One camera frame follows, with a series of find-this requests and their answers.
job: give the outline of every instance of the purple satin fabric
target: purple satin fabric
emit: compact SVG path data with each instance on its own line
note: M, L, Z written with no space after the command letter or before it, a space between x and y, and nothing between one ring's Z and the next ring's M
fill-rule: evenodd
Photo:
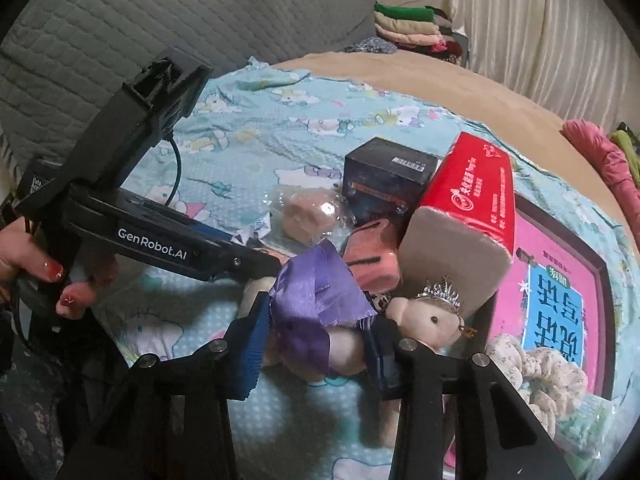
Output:
M324 327L376 315L329 240L285 263L269 294L279 351L328 376L337 374Z

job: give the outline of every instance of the gray quilt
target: gray quilt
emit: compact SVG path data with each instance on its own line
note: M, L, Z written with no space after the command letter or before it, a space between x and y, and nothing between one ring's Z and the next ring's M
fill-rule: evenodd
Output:
M36 155L62 161L165 46L220 76L249 56L276 63L373 36L375 1L31 0L0 45L1 153L10 145L14 174Z

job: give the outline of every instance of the barcode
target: barcode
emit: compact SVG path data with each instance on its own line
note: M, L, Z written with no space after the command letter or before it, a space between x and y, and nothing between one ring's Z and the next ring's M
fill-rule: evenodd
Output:
M415 171L420 171L422 173L425 170L425 167L417 162L409 162L408 160L404 160L404 158L400 158L399 156L395 156L391 159L391 162L395 162L396 164L400 164L400 166L404 166L406 168L411 168Z

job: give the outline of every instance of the red box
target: red box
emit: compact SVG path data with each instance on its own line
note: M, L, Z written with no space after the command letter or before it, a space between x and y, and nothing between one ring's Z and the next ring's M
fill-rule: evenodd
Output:
M509 155L460 133L409 222L399 248L402 279L413 294L447 275L469 316L511 266L514 222Z

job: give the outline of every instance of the human hand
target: human hand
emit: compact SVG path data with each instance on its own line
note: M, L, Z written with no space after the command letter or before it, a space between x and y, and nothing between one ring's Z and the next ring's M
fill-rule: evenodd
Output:
M47 283L55 283L63 278L65 269L41 248L32 235L25 231L23 218L17 219L0 231L0 292L9 298L6 286L20 270ZM118 263L113 255L95 262L87 282L67 285L56 303L56 313L68 319L80 319L84 311L96 300L96 289L109 285L118 273Z

